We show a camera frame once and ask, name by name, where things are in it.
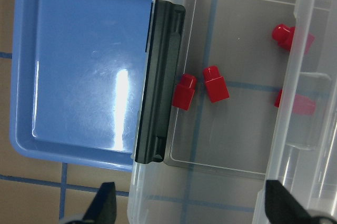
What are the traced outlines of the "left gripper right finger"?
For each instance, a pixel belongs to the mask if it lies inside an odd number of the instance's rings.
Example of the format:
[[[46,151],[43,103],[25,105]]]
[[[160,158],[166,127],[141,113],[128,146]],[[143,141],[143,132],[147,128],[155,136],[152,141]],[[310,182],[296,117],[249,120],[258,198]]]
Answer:
[[[269,223],[316,223],[278,180],[266,181],[264,207]]]

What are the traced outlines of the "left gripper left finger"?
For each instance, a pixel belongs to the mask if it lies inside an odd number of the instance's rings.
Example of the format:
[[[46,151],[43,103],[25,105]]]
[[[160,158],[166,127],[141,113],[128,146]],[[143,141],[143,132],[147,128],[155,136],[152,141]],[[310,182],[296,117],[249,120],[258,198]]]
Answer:
[[[115,223],[117,216],[116,190],[114,182],[101,184],[81,223]]]

